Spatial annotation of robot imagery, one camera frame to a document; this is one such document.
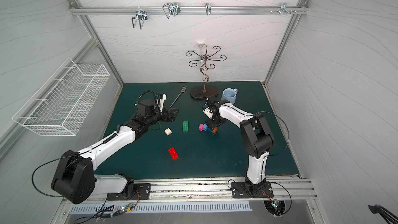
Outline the green long lego brick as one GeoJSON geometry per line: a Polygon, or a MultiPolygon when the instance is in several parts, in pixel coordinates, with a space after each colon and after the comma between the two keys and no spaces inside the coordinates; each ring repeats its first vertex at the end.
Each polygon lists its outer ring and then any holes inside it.
{"type": "Polygon", "coordinates": [[[189,130],[189,122],[188,121],[184,121],[183,125],[182,125],[182,131],[183,132],[188,132],[189,130]]]}

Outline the red long lego brick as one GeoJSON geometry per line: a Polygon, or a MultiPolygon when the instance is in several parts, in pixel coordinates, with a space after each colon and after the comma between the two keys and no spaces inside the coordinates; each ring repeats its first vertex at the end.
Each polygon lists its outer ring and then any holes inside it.
{"type": "Polygon", "coordinates": [[[176,150],[175,150],[174,147],[170,148],[170,149],[168,150],[168,152],[169,152],[169,154],[170,154],[170,156],[171,156],[171,158],[172,158],[173,160],[178,159],[178,154],[177,154],[177,152],[176,152],[176,150]]]}

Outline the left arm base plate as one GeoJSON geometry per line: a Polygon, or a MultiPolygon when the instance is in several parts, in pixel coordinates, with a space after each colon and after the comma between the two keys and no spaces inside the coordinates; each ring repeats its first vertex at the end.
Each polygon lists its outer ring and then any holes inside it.
{"type": "Polygon", "coordinates": [[[107,194],[110,201],[148,200],[151,184],[128,184],[120,193],[107,194]]]}

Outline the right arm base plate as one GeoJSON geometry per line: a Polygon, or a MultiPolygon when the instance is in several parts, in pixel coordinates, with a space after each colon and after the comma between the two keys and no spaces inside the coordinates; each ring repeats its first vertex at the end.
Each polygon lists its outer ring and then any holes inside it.
{"type": "Polygon", "coordinates": [[[269,181],[256,185],[253,185],[251,182],[232,182],[231,188],[234,199],[274,197],[273,189],[269,181]]]}

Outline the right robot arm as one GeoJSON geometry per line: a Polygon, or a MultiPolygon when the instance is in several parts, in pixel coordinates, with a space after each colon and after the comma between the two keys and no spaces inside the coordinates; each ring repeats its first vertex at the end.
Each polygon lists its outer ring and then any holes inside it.
{"type": "Polygon", "coordinates": [[[250,197],[271,191],[271,184],[266,180],[265,168],[268,157],[274,145],[275,138],[264,114],[273,115],[284,122],[278,115],[260,111],[255,114],[245,112],[227,100],[218,100],[214,96],[206,99],[203,113],[208,117],[206,125],[212,131],[221,126],[227,120],[240,128],[244,148],[249,155],[249,165],[243,188],[250,197]]]}

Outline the cream square lego brick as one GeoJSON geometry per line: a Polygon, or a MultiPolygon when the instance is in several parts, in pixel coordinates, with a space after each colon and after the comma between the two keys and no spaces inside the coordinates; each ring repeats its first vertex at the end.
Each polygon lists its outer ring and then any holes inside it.
{"type": "Polygon", "coordinates": [[[170,128],[167,128],[164,132],[165,132],[165,134],[166,134],[167,136],[169,136],[169,135],[172,134],[172,131],[171,131],[170,128]]]}

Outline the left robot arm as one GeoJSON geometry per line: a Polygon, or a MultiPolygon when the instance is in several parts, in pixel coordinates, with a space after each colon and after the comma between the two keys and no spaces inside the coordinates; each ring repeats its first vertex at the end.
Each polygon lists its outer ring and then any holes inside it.
{"type": "Polygon", "coordinates": [[[150,126],[173,122],[179,112],[176,108],[165,109],[163,100],[145,100],[136,107],[136,113],[109,136],[80,151],[69,150],[57,159],[58,166],[50,185],[57,197],[73,204],[102,194],[116,200],[136,198],[133,178],[125,174],[98,175],[95,171],[114,153],[142,137],[150,126]]]}

